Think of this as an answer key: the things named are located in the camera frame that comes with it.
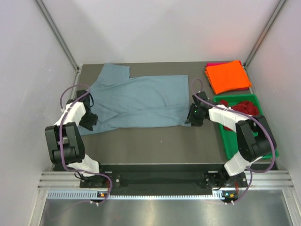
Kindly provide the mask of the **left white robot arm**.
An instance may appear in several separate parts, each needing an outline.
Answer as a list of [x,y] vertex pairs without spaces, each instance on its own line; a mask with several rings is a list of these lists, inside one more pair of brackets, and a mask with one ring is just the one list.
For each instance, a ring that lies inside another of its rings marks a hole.
[[107,176],[100,171],[100,163],[92,160],[87,154],[79,132],[79,126],[93,131],[98,116],[92,113],[93,97],[86,90],[79,90],[75,99],[67,102],[60,119],[52,126],[45,128],[48,153],[54,165],[62,165],[78,170],[84,177],[90,177],[95,186],[103,186]]

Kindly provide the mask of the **grey-blue t-shirt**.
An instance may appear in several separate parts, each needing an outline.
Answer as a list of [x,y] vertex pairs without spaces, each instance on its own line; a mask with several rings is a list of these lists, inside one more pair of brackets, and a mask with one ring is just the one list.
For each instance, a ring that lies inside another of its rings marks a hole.
[[90,93],[92,113],[98,122],[92,131],[79,127],[81,135],[118,128],[185,126],[190,107],[187,75],[130,77],[130,67],[105,64]]

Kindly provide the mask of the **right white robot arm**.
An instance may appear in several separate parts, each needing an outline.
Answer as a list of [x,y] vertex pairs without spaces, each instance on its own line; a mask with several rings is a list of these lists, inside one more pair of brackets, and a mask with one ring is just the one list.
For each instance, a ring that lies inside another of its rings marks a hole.
[[272,168],[277,144],[265,116],[252,116],[218,102],[211,103],[204,91],[194,94],[192,98],[194,103],[190,106],[187,123],[202,126],[204,120],[209,120],[236,133],[238,152],[218,171],[224,186],[231,186],[236,182],[237,175],[268,154],[272,154],[271,165],[264,172]]

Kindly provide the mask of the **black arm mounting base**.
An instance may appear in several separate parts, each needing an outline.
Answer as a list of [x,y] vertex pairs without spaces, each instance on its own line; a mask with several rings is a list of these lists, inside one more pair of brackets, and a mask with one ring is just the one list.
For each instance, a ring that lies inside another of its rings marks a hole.
[[222,163],[102,164],[115,187],[128,185],[196,185],[200,188],[244,188],[245,173],[228,177]]

